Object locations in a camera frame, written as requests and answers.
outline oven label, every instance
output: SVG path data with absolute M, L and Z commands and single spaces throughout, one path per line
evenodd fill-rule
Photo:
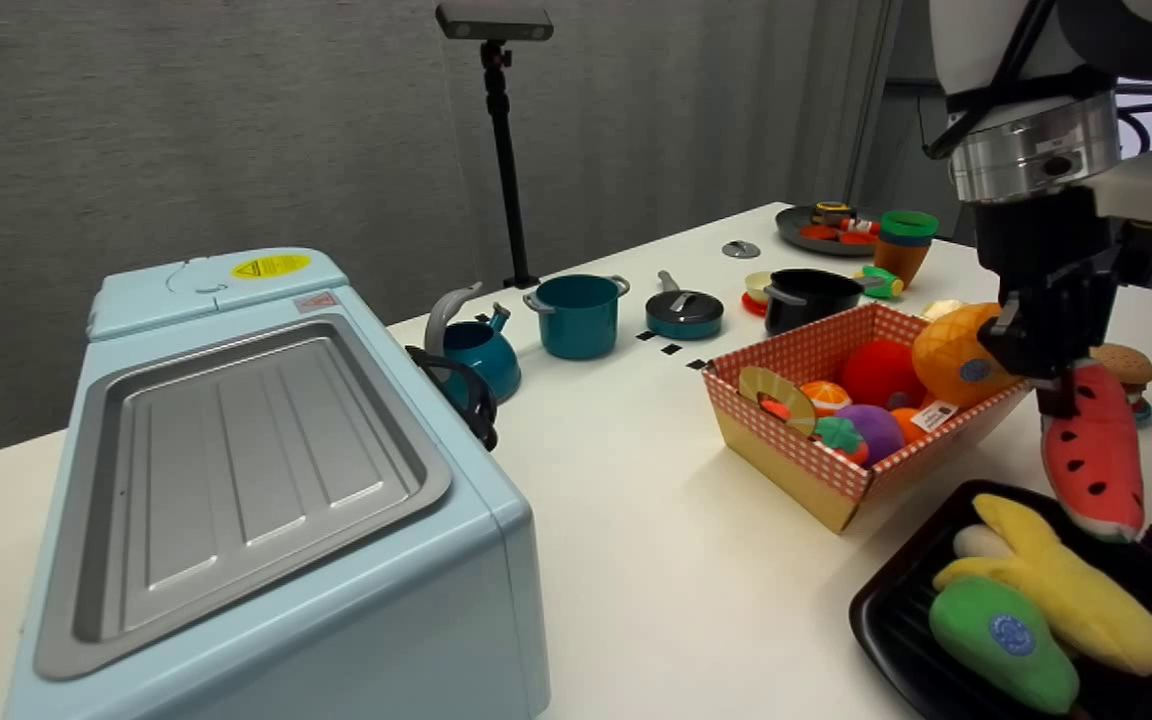
M 236 280 L 282 280 L 307 270 L 307 258 L 252 258 L 233 270 Z

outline white table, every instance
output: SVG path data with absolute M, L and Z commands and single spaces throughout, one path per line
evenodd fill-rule
M 525 388 L 500 410 L 497 462 L 541 525 L 551 720 L 909 716 L 854 641 L 849 599 L 959 479 L 1046 488 L 1032 404 L 983 444 L 959 444 L 911 492 L 864 510 L 845 538 L 724 447 L 705 380 L 688 365 L 763 336 L 742 307 L 742 280 L 788 266 L 856 271 L 856 261 L 786 250 L 775 209 L 585 266 L 581 271 L 633 280 L 608 360 L 545 355 L 541 326 L 514 290 L 459 312 L 478 315 L 493 301 L 514 307 L 510 342 Z M 727 240 L 754 240 L 763 258 L 727 261 Z M 727 301 L 724 336 L 671 355 L 670 342 L 637 342 L 659 270 Z M 935 246 L 899 307 L 993 293 L 998 280 L 978 270 L 978 253 Z M 424 319 L 391 329 L 405 346 L 422 346 L 422 333 Z M 1113 342 L 1152 355 L 1152 293 L 1122 293 Z M 0 453 L 0 708 L 62 444 L 65 436 L 43 436 Z

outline dark teal cup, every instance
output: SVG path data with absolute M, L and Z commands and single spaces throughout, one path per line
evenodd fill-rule
M 525 306 L 541 315 L 548 355 L 597 360 L 618 347 L 618 307 L 625 293 L 625 277 L 558 277 L 525 297 Z

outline orange toy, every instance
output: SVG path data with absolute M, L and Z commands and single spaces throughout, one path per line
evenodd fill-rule
M 972 410 L 1018 385 L 1018 378 L 978 342 L 993 315 L 1000 315 L 998 306 L 965 306 L 915 336 L 911 371 L 935 399 Z
M 808 380 L 800 385 L 800 394 L 818 404 L 820 416 L 833 416 L 854 404 L 849 388 L 833 380 Z
M 915 440 L 923 440 L 927 433 L 920 427 L 920 411 L 915 410 L 891 410 L 891 416 L 898 416 L 898 425 L 899 425 L 899 436 L 905 436 L 905 444 L 915 444 Z

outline toy kettle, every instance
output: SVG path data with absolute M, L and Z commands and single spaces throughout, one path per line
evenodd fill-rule
M 481 293 L 483 283 L 470 283 L 470 290 L 446 293 L 431 306 L 430 326 L 424 326 L 424 354 L 472 370 L 490 385 L 493 399 L 504 404 L 525 380 L 516 354 L 504 342 L 510 307 L 493 306 L 493 315 L 452 326 L 459 306 Z M 446 394 L 457 410 L 470 397 L 463 388 L 457 388 L 457 380 L 447 380 Z

